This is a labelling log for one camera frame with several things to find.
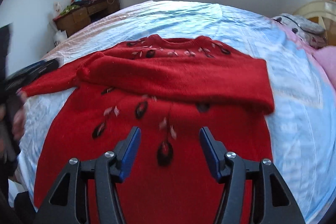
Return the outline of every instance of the sweater sleeve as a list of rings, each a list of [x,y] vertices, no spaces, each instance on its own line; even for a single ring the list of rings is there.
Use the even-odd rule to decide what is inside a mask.
[[[27,93],[28,97],[59,92],[75,87],[77,85],[76,71],[92,54],[83,56],[62,67],[49,72],[40,78],[36,79],[30,85],[22,88]]]

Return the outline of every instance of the light blue bedding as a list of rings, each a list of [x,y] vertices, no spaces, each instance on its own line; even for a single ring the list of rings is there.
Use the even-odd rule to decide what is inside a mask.
[[[206,35],[267,61],[276,110],[266,117],[276,167],[307,223],[317,223],[336,197],[336,109],[330,84],[272,20],[218,4],[146,2],[96,22],[50,54],[65,63],[118,42],[151,34]],[[33,196],[36,167],[50,124],[71,90],[28,100],[19,164]]]

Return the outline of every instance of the knit fabric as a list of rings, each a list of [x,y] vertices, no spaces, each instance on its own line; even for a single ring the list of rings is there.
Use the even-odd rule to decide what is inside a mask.
[[[223,185],[211,177],[198,132],[245,159],[272,158],[265,114],[274,110],[266,62],[209,37],[122,42],[48,73],[25,87],[29,96],[76,86],[54,119],[38,161],[34,203],[39,207],[72,157],[95,159],[112,150],[132,126],[142,140],[130,177],[117,185],[128,224],[212,223]],[[173,147],[161,167],[157,150]],[[247,223],[251,183],[241,222]],[[89,181],[91,223],[98,223]]]

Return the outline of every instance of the blue gripper pad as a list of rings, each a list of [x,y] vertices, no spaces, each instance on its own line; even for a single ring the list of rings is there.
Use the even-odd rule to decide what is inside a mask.
[[[129,177],[141,141],[141,130],[133,127],[117,153],[117,168],[120,170],[120,183]]]
[[[227,152],[222,142],[216,141],[210,130],[203,127],[199,131],[199,141],[208,164],[211,176],[220,183],[221,171],[225,169],[225,153]]]

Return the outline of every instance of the desk drawer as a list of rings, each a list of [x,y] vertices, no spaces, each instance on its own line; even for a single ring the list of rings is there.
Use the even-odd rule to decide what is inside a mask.
[[[88,17],[86,8],[80,8],[72,13],[74,22],[80,22]]]
[[[95,13],[98,13],[102,10],[105,10],[107,8],[107,2],[104,1],[104,2],[101,2],[101,3],[97,3],[97,4],[94,4],[92,6],[89,6],[87,7],[87,11],[89,13],[89,15],[93,15]]]

